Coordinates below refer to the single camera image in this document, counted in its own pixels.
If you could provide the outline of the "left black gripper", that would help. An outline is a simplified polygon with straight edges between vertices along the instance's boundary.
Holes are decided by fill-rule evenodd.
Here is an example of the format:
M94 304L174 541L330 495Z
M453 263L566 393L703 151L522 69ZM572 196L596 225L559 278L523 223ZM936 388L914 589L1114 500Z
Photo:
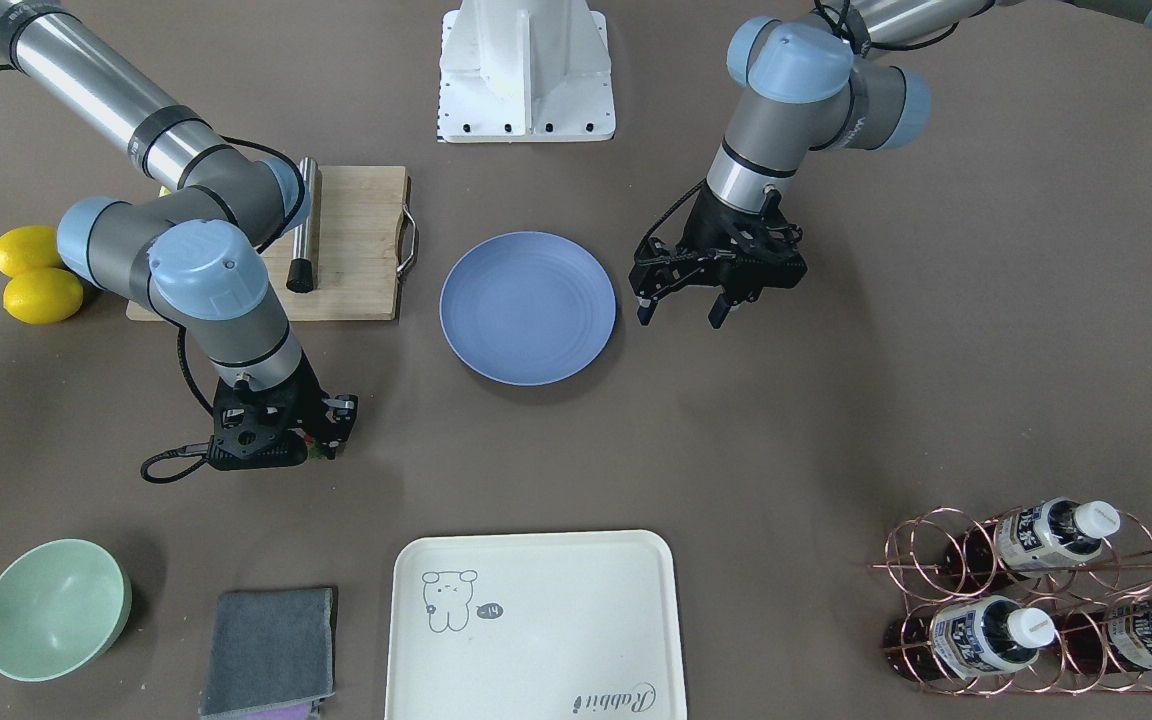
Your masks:
M759 300L763 290L761 270L756 263L736 263L736 229L738 217L768 217L780 211L781 192L776 187L764 188L760 209L744 211L732 209L719 200L707 182L696 185L696 200L679 242L679 255L635 252L630 285L637 304L637 320L647 325L658 302L669 293L682 290L698 273L700 262L717 263L712 274L721 291L710 306L710 327L719 329L727 314L741 304Z

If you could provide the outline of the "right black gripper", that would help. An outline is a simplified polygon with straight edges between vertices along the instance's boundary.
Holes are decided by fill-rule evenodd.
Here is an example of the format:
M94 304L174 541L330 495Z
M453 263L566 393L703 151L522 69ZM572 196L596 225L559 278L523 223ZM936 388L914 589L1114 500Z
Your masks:
M236 441L238 432L251 429L262 437L265 429L301 429L317 441L323 458L334 460L353 434L358 416L357 395L329 397L317 381L305 354L283 382L256 389L250 378L228 382L220 379L214 397L214 434Z

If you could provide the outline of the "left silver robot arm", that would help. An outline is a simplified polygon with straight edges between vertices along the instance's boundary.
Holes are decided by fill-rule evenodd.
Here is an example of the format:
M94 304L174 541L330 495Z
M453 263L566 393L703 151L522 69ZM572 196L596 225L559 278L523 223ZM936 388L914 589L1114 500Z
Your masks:
M929 83L882 55L945 41L991 1L817 1L795 20L758 15L732 36L723 65L741 88L708 172L680 196L676 242L654 225L634 250L628 285L641 325L689 287L717 288L710 327L768 288L806 274L803 229L782 210L809 152L900 149L932 113Z

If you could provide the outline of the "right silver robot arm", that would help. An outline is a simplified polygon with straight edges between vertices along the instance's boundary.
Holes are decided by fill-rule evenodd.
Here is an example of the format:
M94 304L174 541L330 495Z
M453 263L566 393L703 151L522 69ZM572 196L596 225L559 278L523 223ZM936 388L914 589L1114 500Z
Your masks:
M306 220L296 164L248 159L54 1L0 1L0 58L170 188L142 204L78 200L58 245L73 272L179 325L214 365L211 437L172 456L247 470L338 455L357 397L317 381L259 253Z

